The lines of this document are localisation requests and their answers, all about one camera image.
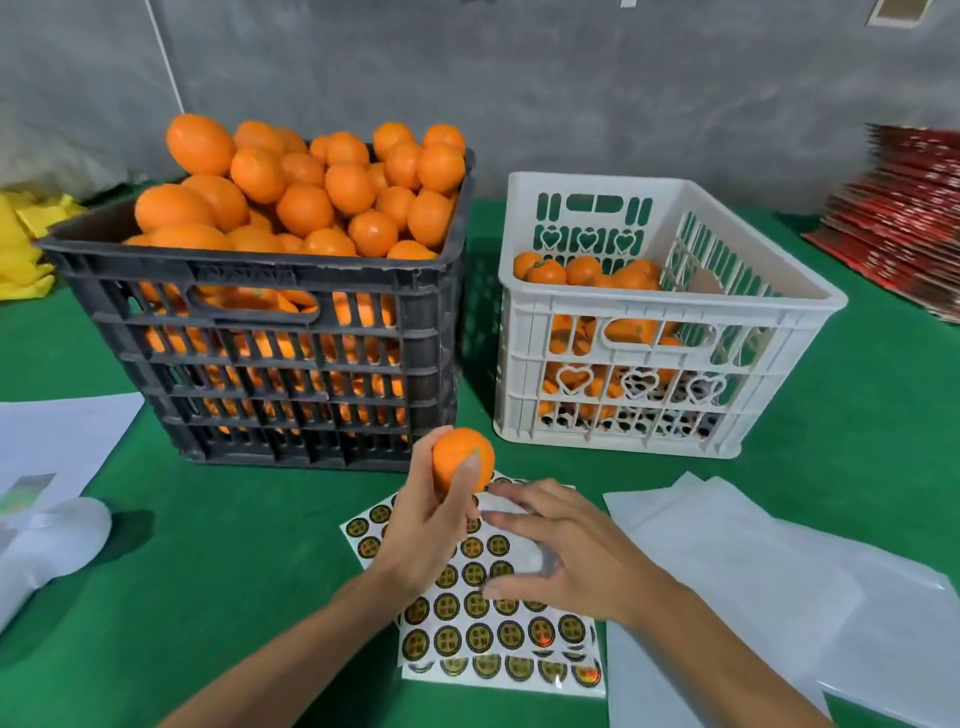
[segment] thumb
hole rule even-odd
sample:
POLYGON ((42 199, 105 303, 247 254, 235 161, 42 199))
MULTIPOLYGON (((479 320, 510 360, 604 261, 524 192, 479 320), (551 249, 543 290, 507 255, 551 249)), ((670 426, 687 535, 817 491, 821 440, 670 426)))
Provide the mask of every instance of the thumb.
POLYGON ((550 602, 550 580, 539 574, 511 574, 497 576, 483 588, 485 599, 513 599, 514 601, 550 602))
POLYGON ((476 510, 473 505, 473 491, 479 477, 480 458, 476 455, 471 455, 457 466, 457 470, 453 472, 450 491, 437 509, 437 515, 445 524, 459 528, 464 524, 464 516, 476 510))

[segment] round sticker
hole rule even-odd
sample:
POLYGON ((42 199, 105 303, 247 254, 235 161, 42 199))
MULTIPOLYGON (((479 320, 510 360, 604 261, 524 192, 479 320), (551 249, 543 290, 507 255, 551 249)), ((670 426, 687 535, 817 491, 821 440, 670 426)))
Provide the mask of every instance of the round sticker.
POLYGON ((557 626, 561 636, 570 644, 579 644, 587 638, 587 628, 579 617, 563 615, 557 626))
POLYGON ((493 632, 483 622, 472 624, 467 630, 467 647, 474 652, 486 652, 493 644, 493 632))
POLYGON ((457 583, 459 578, 456 568, 452 564, 447 564, 437 577, 437 586, 441 589, 449 589, 457 583))
POLYGON ((566 665, 563 663, 548 663, 540 660, 540 677, 550 685, 559 686, 566 679, 566 665))
POLYGON ((475 559, 483 553, 483 542, 480 539, 470 536, 460 544, 460 552, 468 559, 475 559))
POLYGON ((433 636, 433 646, 443 657, 452 657, 460 649, 460 632, 456 627, 441 627, 433 636))
POLYGON ((409 662, 416 662, 426 654, 426 649, 430 645, 430 638, 422 629, 415 629, 413 632, 403 638, 401 652, 403 659, 409 662))
POLYGON ((446 660, 440 660, 440 669, 450 677, 456 677, 457 675, 463 674, 463 671, 467 669, 469 661, 469 657, 450 657, 446 660))
POLYGON ((430 602, 428 602, 424 597, 418 596, 417 601, 407 607, 406 611, 403 613, 403 618, 407 620, 407 624, 422 624, 423 621, 430 616, 430 602))
POLYGON ((510 617, 516 614, 516 610, 520 608, 520 602, 515 599, 496 599, 493 602, 493 608, 504 617, 510 617))
POLYGON ((512 620, 500 622, 496 638, 507 649, 517 649, 523 644, 523 627, 512 620))
POLYGON ((534 661, 525 657, 508 657, 507 674, 514 678, 518 683, 530 679, 534 673, 534 661))
POLYGON ((479 587, 487 581, 487 570, 483 568, 483 564, 477 561, 471 561, 467 564, 464 567, 463 575, 464 581, 471 587, 479 587))
POLYGON ((584 688, 596 688, 600 684, 602 675, 600 663, 596 660, 593 661, 593 667, 577 666, 573 669, 573 679, 584 688))
POLYGON ((380 540, 376 536, 368 536, 357 545, 357 553, 361 559, 372 559, 380 550, 380 540))
POLYGON ((476 672, 484 680, 490 680, 492 677, 496 676, 496 673, 500 671, 500 656, 499 655, 483 655, 482 657, 473 658, 473 671, 476 672))
POLYGON ((508 561, 494 561, 490 565, 490 578, 497 576, 508 576, 514 572, 514 566, 508 561))
POLYGON ((433 613, 443 621, 450 621, 460 614, 460 602, 452 594, 442 594, 433 603, 433 613))
POLYGON ((377 524, 386 523, 390 520, 390 513, 391 511, 389 505, 384 505, 383 503, 380 505, 375 505, 373 508, 371 508, 370 520, 377 524))
POLYGON ((530 634, 530 642, 541 648, 549 647, 557 638, 557 631, 553 628, 553 624, 544 617, 533 618, 527 631, 530 634))
POLYGON ((480 619, 489 612, 490 601, 483 597, 482 592, 470 592, 464 597, 464 608, 471 617, 480 619))
POLYGON ((369 530, 370 524, 367 523, 367 519, 353 519, 347 524, 347 535, 350 538, 359 539, 369 530))
POLYGON ((487 551, 494 556, 506 556, 509 550, 510 542, 507 541, 507 537, 502 534, 493 534, 487 540, 487 551))

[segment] plastic crate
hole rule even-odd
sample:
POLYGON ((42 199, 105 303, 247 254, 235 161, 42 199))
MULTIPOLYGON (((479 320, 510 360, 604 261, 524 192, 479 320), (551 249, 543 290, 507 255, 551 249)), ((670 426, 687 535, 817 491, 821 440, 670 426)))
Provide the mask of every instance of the plastic crate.
POLYGON ((685 180, 512 174, 499 278, 494 429, 574 448, 735 457, 847 303, 685 180), (513 274, 525 251, 561 263, 593 255, 606 273, 649 258, 662 290, 527 283, 513 274), (613 342, 607 325, 621 319, 652 322, 644 338, 672 333, 683 345, 613 342), (544 385, 548 375, 555 386, 544 385))
POLYGON ((119 245, 139 233, 135 200, 57 225, 37 245, 185 457, 405 471, 413 443, 456 419, 473 161, 469 151, 435 260, 119 245), (297 290, 318 306, 224 309, 197 286, 297 290))

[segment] white plastic crate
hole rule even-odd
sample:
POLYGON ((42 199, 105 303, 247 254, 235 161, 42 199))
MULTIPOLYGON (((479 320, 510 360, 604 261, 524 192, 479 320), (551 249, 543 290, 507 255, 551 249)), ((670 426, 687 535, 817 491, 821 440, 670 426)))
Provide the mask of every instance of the white plastic crate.
POLYGON ((499 278, 493 427, 512 442, 573 448, 735 457, 813 337, 847 304, 686 180, 515 172, 499 278), (663 269, 662 290, 527 283, 513 273, 525 251, 564 264, 593 255, 606 273, 649 258, 663 269), (614 343, 605 329, 618 319, 654 322, 644 324, 656 329, 654 342, 675 329, 683 345, 614 343), (569 332, 554 336, 551 351, 554 325, 564 322, 569 332), (544 388, 548 372, 555 393, 544 388))

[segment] wall outlet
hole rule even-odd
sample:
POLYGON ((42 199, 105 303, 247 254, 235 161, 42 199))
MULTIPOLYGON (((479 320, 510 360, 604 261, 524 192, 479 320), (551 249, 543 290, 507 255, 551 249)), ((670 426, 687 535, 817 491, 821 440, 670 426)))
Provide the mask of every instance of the wall outlet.
POLYGON ((876 0, 867 25, 883 28, 916 28, 933 0, 876 0))

